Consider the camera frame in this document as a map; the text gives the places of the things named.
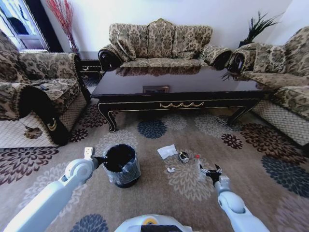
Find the decorative plant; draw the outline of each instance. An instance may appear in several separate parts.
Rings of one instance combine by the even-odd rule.
[[[251,18],[251,24],[249,27],[249,35],[248,37],[244,40],[245,42],[251,43],[252,40],[260,34],[265,28],[268,28],[272,25],[277,24],[278,22],[275,22],[275,20],[281,15],[274,16],[270,19],[264,19],[265,16],[267,15],[261,15],[261,12],[258,11],[258,20],[256,20],[254,17]]]
[[[72,52],[78,52],[78,48],[72,36],[73,7],[68,0],[47,0],[47,4],[66,33]]]

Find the rug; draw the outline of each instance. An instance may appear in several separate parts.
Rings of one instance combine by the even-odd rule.
[[[136,149],[141,177],[127,189],[110,183],[99,167],[79,186],[49,226],[49,232],[112,232],[128,218],[169,215],[194,231],[231,232],[225,212],[205,168],[218,164],[231,189],[270,231],[305,232],[309,228],[308,157],[287,137],[251,113],[228,126],[227,109],[114,113],[118,130],[92,100],[63,147],[11,148],[0,151],[0,229],[47,184],[63,175],[67,164],[82,158],[84,147],[101,156],[108,147],[125,143]],[[189,154],[162,160],[157,149],[174,144]],[[174,167],[169,173],[167,168]]]

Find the window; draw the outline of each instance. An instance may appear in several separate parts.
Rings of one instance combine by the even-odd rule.
[[[23,0],[0,0],[0,29],[19,50],[49,50],[46,41]]]

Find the trash bin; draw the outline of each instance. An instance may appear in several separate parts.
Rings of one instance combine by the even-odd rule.
[[[126,144],[112,146],[104,154],[103,167],[111,183],[120,188],[134,185],[140,177],[140,164],[134,148]]]

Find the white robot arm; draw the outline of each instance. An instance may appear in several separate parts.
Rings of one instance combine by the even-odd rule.
[[[222,170],[206,170],[200,165],[200,171],[212,178],[218,192],[218,203],[230,219],[235,232],[269,232],[260,219],[255,217],[246,207],[243,199],[233,193],[229,187],[230,180],[226,175],[221,176]]]
[[[84,158],[75,159],[66,167],[65,174],[59,180],[46,186],[32,201],[25,206],[7,225],[4,232],[43,232],[56,218],[58,213],[71,199],[74,189],[84,184],[93,171],[107,160],[93,157],[92,147],[86,147]],[[200,171],[212,178],[219,194],[218,202],[229,217],[235,232],[268,232],[266,226],[246,207],[242,198],[230,191],[227,176],[220,176],[221,169]],[[144,215],[123,222],[116,231],[140,231],[143,225],[177,226],[182,232],[191,232],[191,227],[183,226],[172,217]]]
[[[42,232],[50,225],[71,199],[74,189],[84,184],[99,166],[92,157],[92,147],[86,147],[83,159],[68,164],[59,180],[47,185],[7,225],[5,232]]]

